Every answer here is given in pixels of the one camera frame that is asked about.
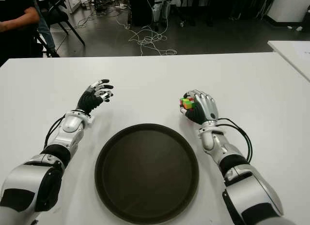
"rubik's cube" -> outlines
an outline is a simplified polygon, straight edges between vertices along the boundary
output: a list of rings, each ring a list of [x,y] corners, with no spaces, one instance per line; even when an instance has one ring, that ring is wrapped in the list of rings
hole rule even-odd
[[[193,98],[180,98],[180,106],[183,106],[186,110],[195,108],[196,104]]]

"concrete floor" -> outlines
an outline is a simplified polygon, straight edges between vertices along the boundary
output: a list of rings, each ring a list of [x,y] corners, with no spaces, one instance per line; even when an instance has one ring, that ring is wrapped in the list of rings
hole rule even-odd
[[[81,19],[87,18],[92,10],[79,8],[70,21],[75,26]],[[127,12],[113,11],[107,16],[96,17],[87,21],[85,28],[77,29],[84,39],[84,47],[72,31],[60,46],[58,53],[61,57],[106,57],[106,56],[139,56],[140,46],[135,42],[128,42],[133,35],[116,22],[126,23]],[[186,24],[181,28],[180,19],[171,15],[168,30],[164,35],[166,41],[156,43],[158,49],[173,48],[178,55],[186,54],[215,54],[241,52],[270,52],[268,40],[310,40],[310,33],[289,30],[286,27],[274,27],[264,20],[215,20],[213,27],[208,27],[203,16],[196,18],[196,26]],[[65,37],[59,29],[51,29],[56,48]],[[143,55],[158,55],[155,50],[142,48]]]

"tangled white cable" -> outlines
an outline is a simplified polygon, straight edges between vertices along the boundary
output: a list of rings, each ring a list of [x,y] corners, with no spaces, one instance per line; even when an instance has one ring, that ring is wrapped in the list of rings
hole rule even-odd
[[[140,45],[140,51],[141,51],[141,56],[143,56],[143,51],[142,51],[142,47],[146,47],[146,48],[149,48],[149,49],[153,49],[155,51],[157,51],[159,53],[159,55],[161,56],[168,56],[168,55],[176,55],[178,54],[178,52],[172,48],[169,48],[167,50],[160,50],[158,49],[156,46],[155,46],[155,43],[158,42],[158,41],[166,41],[167,40],[167,37],[165,35],[163,35],[167,29],[168,29],[168,19],[167,19],[167,26],[166,26],[166,29],[162,32],[162,33],[158,33],[156,31],[153,31],[152,28],[150,26],[144,26],[142,27],[142,29],[138,32],[134,32],[133,30],[129,29],[126,27],[125,24],[122,24],[120,23],[118,20],[116,20],[116,22],[119,24],[119,25],[122,25],[124,26],[124,28],[126,30],[129,30],[131,31],[132,33],[134,33],[134,35],[132,37],[129,38],[129,42],[131,41],[136,41],[138,45]],[[145,36],[143,39],[140,39],[139,37],[139,34],[143,31],[150,31],[151,32],[151,36]]]

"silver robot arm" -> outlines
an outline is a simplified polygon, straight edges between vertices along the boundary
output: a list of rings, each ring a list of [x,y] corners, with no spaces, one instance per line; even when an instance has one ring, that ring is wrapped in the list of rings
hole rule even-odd
[[[218,165],[226,185],[222,196],[235,225],[293,225],[282,218],[283,208],[275,190],[251,166],[239,149],[230,144],[217,126],[218,112],[214,99],[199,90],[184,97],[193,98],[192,110],[180,110],[192,121],[202,125],[199,136],[203,150]]]
[[[58,134],[44,150],[16,167],[1,189],[0,225],[31,225],[42,211],[50,210],[58,200],[62,175],[73,158],[84,129],[94,118],[90,112],[113,96],[113,86],[100,80],[90,85],[77,108],[59,119]]]

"white table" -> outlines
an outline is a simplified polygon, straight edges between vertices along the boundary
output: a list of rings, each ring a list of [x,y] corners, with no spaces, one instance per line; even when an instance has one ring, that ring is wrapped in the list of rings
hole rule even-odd
[[[200,168],[193,202],[166,224],[232,225],[221,197],[223,179],[201,149],[199,126],[179,113],[179,98],[191,89],[211,94],[220,116],[246,130],[254,147],[252,164],[277,191],[285,216],[297,225],[309,224],[310,84],[277,53],[9,60],[0,69],[0,182],[42,150],[51,124],[102,78],[111,79],[115,96],[93,112],[95,125],[67,168],[59,202],[41,215],[40,224],[129,224],[98,198],[94,165],[116,132],[153,122],[183,135]],[[156,100],[163,108],[155,106]],[[227,131],[246,155],[241,135]]]
[[[268,41],[268,44],[310,82],[310,41]]]

